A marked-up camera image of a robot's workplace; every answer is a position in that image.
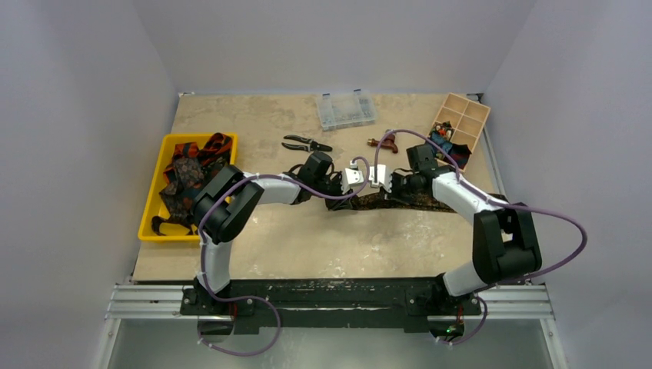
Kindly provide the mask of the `dark brown patterned tie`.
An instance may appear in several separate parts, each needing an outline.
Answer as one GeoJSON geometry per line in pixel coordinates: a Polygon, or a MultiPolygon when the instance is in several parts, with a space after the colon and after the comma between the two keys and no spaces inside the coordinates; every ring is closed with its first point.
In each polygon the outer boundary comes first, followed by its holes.
{"type": "Polygon", "coordinates": [[[438,201],[428,194],[414,194],[405,199],[389,198],[384,193],[367,194],[355,196],[348,200],[335,201],[326,200],[326,208],[329,211],[353,210],[372,211],[381,209],[407,209],[417,211],[433,211],[444,213],[455,213],[450,206],[438,201]]]}

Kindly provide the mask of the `wooden compartment tray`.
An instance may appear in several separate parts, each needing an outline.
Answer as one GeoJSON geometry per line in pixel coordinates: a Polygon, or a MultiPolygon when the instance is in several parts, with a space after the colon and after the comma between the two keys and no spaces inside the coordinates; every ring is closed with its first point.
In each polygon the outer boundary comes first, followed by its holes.
{"type": "MultiPolygon", "coordinates": [[[[427,137],[429,138],[432,131],[438,131],[452,144],[467,145],[473,154],[490,111],[488,106],[482,105],[477,100],[471,100],[466,95],[448,93],[435,115],[427,137]]],[[[457,165],[449,155],[443,154],[436,148],[433,152],[439,162],[453,167],[457,165]]]]}

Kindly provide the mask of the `yellow plastic bin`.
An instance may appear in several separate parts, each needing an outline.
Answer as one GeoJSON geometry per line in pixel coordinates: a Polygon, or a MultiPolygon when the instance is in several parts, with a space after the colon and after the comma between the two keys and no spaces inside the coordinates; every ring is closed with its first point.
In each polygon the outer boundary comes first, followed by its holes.
{"type": "Polygon", "coordinates": [[[167,185],[164,179],[164,170],[172,163],[175,147],[180,144],[195,142],[199,148],[203,148],[212,135],[213,133],[184,133],[169,134],[163,137],[138,229],[138,238],[140,241],[158,243],[199,241],[195,226],[192,226],[192,234],[189,234],[189,230],[181,225],[164,225],[162,230],[164,235],[158,235],[152,230],[151,220],[154,216],[161,218],[169,217],[169,212],[159,192],[167,185]]]}

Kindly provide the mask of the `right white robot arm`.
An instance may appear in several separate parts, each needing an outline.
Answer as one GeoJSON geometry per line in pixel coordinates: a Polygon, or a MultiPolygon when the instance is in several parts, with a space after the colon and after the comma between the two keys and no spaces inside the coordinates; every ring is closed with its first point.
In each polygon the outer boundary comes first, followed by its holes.
{"type": "Polygon", "coordinates": [[[429,145],[409,148],[407,159],[411,171],[391,176],[389,197],[437,201],[473,228],[471,260],[437,278],[431,301],[438,311],[449,313],[461,304],[462,295],[540,270],[541,251],[529,211],[482,191],[450,165],[439,165],[429,145]]]}

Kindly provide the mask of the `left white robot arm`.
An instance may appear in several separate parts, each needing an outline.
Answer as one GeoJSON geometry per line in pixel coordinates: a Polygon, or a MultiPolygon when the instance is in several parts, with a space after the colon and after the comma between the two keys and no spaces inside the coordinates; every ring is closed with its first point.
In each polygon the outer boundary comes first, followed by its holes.
{"type": "Polygon", "coordinates": [[[231,282],[232,242],[243,231],[257,206],[296,205],[313,197],[334,203],[355,193],[342,187],[342,173],[331,171],[330,156],[313,153],[293,171],[277,175],[249,173],[234,165],[223,167],[191,206],[200,238],[198,283],[204,288],[199,304],[209,314],[220,314],[229,304],[225,288],[231,282]]]}

